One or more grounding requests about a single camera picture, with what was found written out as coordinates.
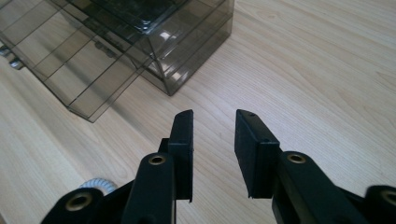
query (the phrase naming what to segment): wood grain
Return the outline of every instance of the wood grain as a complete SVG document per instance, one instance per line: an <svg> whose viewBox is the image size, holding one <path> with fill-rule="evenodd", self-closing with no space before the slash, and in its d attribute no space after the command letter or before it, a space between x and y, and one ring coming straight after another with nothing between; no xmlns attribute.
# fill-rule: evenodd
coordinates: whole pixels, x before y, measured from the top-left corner
<svg viewBox="0 0 396 224"><path fill-rule="evenodd" d="M0 213L38 223L84 181L119 186L194 110L194 200L179 223L275 223L250 200L233 153L237 108L258 114L284 150L311 156L363 195L396 186L396 3L235 2L233 34L173 97L138 78L94 124L66 109L26 69L0 60Z"/></svg>

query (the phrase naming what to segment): tabletop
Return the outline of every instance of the tabletop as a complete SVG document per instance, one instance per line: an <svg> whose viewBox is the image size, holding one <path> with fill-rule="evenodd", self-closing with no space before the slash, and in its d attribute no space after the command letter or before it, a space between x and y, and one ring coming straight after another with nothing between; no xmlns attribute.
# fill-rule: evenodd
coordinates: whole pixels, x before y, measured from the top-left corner
<svg viewBox="0 0 396 224"><path fill-rule="evenodd" d="M1 58L0 69L6 223L40 222L89 179L133 180L187 109L193 202L177 202L178 223L276 223L271 200L248 198L234 155L239 108L339 187L363 196L372 185L396 186L392 0L236 0L232 35L174 96L139 77L95 123L68 112L26 68Z"/></svg>

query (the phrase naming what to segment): storage box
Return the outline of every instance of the storage box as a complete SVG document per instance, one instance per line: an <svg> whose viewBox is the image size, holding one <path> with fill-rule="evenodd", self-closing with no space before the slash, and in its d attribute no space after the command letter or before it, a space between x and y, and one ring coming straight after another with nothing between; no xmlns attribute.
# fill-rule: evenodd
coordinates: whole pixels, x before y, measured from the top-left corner
<svg viewBox="0 0 396 224"><path fill-rule="evenodd" d="M0 51L94 122L139 75L175 93L232 16L233 0L0 0Z"/></svg>

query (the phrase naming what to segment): transparent plastic box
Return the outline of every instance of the transparent plastic box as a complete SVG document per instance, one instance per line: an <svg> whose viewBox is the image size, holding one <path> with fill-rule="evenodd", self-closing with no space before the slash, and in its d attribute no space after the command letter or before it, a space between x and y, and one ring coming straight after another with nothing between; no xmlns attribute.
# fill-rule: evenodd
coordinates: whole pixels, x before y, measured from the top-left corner
<svg viewBox="0 0 396 224"><path fill-rule="evenodd" d="M174 94L232 17L233 0L0 0L0 52L94 122L139 75Z"/></svg>

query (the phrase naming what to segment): light wood surface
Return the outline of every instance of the light wood surface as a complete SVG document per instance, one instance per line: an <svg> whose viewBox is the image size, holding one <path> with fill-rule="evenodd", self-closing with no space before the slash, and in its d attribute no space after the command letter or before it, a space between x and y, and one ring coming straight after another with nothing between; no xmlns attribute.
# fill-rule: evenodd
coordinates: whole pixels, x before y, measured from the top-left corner
<svg viewBox="0 0 396 224"><path fill-rule="evenodd" d="M168 97L138 78L94 124L69 113L26 69L0 59L0 213L38 223L94 177L119 186L194 110L194 199L178 223L275 223L251 200L233 153L237 108L258 114L283 150L312 157L363 195L396 186L396 2L237 0L233 34Z"/></svg>

